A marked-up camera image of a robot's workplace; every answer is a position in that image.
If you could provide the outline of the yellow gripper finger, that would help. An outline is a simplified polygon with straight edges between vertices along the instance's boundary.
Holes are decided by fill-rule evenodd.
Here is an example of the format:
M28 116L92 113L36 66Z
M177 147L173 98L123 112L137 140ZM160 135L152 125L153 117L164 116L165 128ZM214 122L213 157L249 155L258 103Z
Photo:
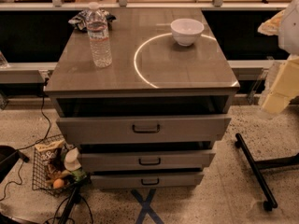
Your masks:
M261 109L279 114L299 95L299 59L274 63L269 69L261 95Z

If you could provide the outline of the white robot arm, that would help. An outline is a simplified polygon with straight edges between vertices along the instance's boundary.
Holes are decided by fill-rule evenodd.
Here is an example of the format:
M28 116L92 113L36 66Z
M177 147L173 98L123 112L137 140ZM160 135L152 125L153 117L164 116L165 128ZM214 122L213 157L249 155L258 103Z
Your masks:
M263 22L258 32L276 35L278 46L290 54L284 63L270 67L259 100L261 110L275 116L299 95L299 0L292 0L286 9Z

